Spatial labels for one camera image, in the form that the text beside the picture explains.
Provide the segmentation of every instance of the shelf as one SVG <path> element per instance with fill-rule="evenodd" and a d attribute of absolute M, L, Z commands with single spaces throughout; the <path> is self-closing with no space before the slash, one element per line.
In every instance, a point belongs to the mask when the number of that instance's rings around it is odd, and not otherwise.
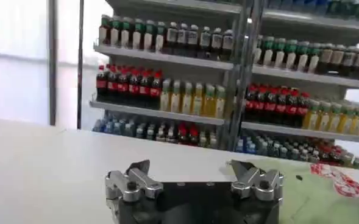
<path fill-rule="evenodd" d="M 311 82 L 328 83 L 328 84 L 336 84 L 336 85 L 359 88 L 359 80 L 342 78 L 342 77 L 331 76 L 331 75 L 317 75 L 312 73 L 291 71 L 287 69 L 269 68 L 259 65 L 253 65 L 252 72 L 254 74 L 270 75 L 270 76 L 283 77 L 288 79 L 306 80 Z"/>
<path fill-rule="evenodd" d="M 108 55 L 108 56 L 123 56 L 130 58 L 142 58 L 153 61 L 164 61 L 168 63 L 175 63 L 181 65 L 190 65 L 203 68 L 213 68 L 221 70 L 232 70 L 233 64 L 221 61 L 203 60 L 198 58 L 181 57 L 176 55 L 158 54 L 152 52 L 138 51 L 132 49 L 118 48 L 108 45 L 96 45 L 94 44 L 94 50 L 96 52 Z"/>
<path fill-rule="evenodd" d="M 238 15 L 241 6 L 234 4 L 224 4 L 217 2 L 197 1 L 197 0 L 106 0 L 113 8 L 118 7 L 154 7 L 154 8 L 169 8 L 171 10 L 181 10 L 184 14 L 190 10 L 223 14 L 223 15 Z"/>
<path fill-rule="evenodd" d="M 329 27 L 335 29 L 346 29 L 351 31 L 359 31 L 359 21 L 327 18 L 317 15 L 288 12 L 283 10 L 265 10 L 264 19 L 274 19 L 286 21 L 295 24 L 308 24 L 316 27 Z"/>
<path fill-rule="evenodd" d="M 314 138 L 326 138 L 326 139 L 339 139 L 343 141 L 353 141 L 359 142 L 359 136 L 356 135 L 344 135 L 332 132 L 324 131 L 313 131 L 307 129 L 291 128 L 284 127 L 272 124 L 258 124 L 253 122 L 242 122 L 241 128 L 258 130 L 258 131 L 270 131 L 274 133 L 281 133 L 287 135 L 296 135 L 296 136 L 307 136 Z"/>
<path fill-rule="evenodd" d="M 223 119 L 217 119 L 212 117 L 200 117 L 200 116 L 194 116 L 189 114 L 179 114 L 179 113 L 151 110 L 151 109 L 138 108 L 138 107 L 130 107 L 126 105 L 99 102 L 96 100 L 91 100 L 90 106 L 94 108 L 117 111 L 122 113 L 139 114 L 143 116 L 160 117 L 160 118 L 166 118 L 166 119 L 172 119 L 178 121 L 189 121 L 189 122 L 200 123 L 200 124 L 210 124 L 210 125 L 224 124 Z"/>

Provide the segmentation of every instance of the metal shelf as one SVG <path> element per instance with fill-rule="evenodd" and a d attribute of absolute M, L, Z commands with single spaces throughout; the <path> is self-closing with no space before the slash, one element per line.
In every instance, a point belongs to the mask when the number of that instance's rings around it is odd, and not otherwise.
<path fill-rule="evenodd" d="M 211 61 L 198 58 L 181 57 L 176 55 L 158 54 L 153 52 L 138 51 L 132 49 L 118 48 L 108 45 L 96 45 L 94 44 L 94 50 L 96 52 L 108 55 L 108 56 L 123 56 L 131 58 L 142 58 L 153 61 L 164 61 L 168 63 L 175 63 L 181 65 L 198 66 L 203 68 L 213 68 L 221 70 L 232 70 L 233 64 L 221 61 Z"/>
<path fill-rule="evenodd" d="M 332 133 L 332 132 L 313 131 L 313 130 L 307 130 L 307 129 L 272 125 L 272 124 L 242 122 L 241 128 L 258 130 L 258 131 L 270 131 L 270 132 L 281 133 L 281 134 L 286 134 L 286 135 L 308 136 L 308 137 L 314 137 L 314 138 L 339 139 L 339 140 L 343 140 L 343 141 L 359 142 L 359 136 L 356 136 L 356 135 L 345 135 L 345 134 L 338 134 L 338 133 Z"/>
<path fill-rule="evenodd" d="M 275 19 L 296 24 L 308 24 L 317 27 L 329 27 L 359 31 L 359 21 L 326 18 L 306 13 L 288 12 L 283 10 L 267 9 L 263 14 L 264 19 Z"/>
<path fill-rule="evenodd" d="M 342 86 L 349 86 L 359 88 L 359 80 L 342 78 L 331 75 L 317 75 L 312 73 L 297 72 L 287 69 L 277 69 L 265 66 L 253 65 L 252 72 L 254 74 L 270 75 L 276 77 L 283 77 L 288 79 L 306 80 L 318 83 L 329 83 Z"/>
<path fill-rule="evenodd" d="M 126 105 L 118 105 L 114 103 L 105 103 L 99 102 L 95 99 L 90 101 L 90 106 L 94 108 L 100 108 L 110 111 L 117 111 L 122 113 L 129 113 L 129 114 L 139 114 L 143 116 L 150 116 L 150 117 L 160 117 L 178 121 L 189 121 L 194 123 L 200 124 L 211 124 L 211 125 L 223 125 L 223 119 L 217 119 L 212 117 L 200 117 L 195 115 L 189 114 L 180 114 L 180 113 L 172 113 L 172 112 L 165 112 L 160 110 L 151 110 L 139 107 L 131 107 Z"/>

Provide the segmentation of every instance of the metal pole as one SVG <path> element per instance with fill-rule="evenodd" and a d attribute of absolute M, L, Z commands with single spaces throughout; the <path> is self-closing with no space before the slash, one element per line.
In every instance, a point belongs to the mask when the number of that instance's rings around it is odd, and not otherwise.
<path fill-rule="evenodd" d="M 77 60 L 77 129 L 82 126 L 82 72 L 83 72 L 83 17 L 84 0 L 79 4 L 79 52 Z"/>
<path fill-rule="evenodd" d="M 57 80 L 57 0 L 48 1 L 48 45 L 49 45 L 49 124 L 56 124 L 56 80 Z"/>

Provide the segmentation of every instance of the yellow juice bottle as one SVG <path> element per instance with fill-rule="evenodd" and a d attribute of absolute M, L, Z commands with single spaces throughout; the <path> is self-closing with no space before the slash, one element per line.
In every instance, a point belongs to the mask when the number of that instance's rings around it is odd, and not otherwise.
<path fill-rule="evenodd" d="M 354 118 L 354 107 L 347 105 L 342 107 L 344 114 L 341 116 L 337 131 L 338 133 L 348 134 L 352 125 L 352 119 Z"/>
<path fill-rule="evenodd" d="M 331 115 L 330 115 L 330 121 L 327 125 L 327 131 L 330 132 L 337 132 L 338 124 L 341 119 L 341 109 L 342 105 L 338 103 L 333 103 L 331 106 Z"/>
<path fill-rule="evenodd" d="M 200 116 L 202 113 L 202 106 L 204 105 L 204 86 L 201 83 L 196 83 L 196 91 L 191 104 L 191 114 Z"/>
<path fill-rule="evenodd" d="M 320 106 L 322 111 L 318 116 L 318 120 L 316 121 L 315 129 L 318 131 L 326 131 L 327 125 L 330 121 L 331 103 L 322 101 L 320 102 Z"/>
<path fill-rule="evenodd" d="M 204 101 L 204 116 L 212 117 L 215 115 L 215 87 L 211 84 L 206 86 Z"/>
<path fill-rule="evenodd" d="M 350 127 L 350 134 L 359 135 L 359 107 L 355 109 L 355 116 Z"/>

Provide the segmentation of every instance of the white countertop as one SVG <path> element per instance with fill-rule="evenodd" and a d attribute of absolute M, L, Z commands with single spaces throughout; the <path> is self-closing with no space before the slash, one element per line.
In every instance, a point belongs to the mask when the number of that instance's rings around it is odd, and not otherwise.
<path fill-rule="evenodd" d="M 110 170 L 150 159 L 158 181 L 232 181 L 227 161 L 259 158 L 0 120 L 0 223 L 113 223 L 104 190 Z M 341 170 L 359 182 L 359 170 Z"/>

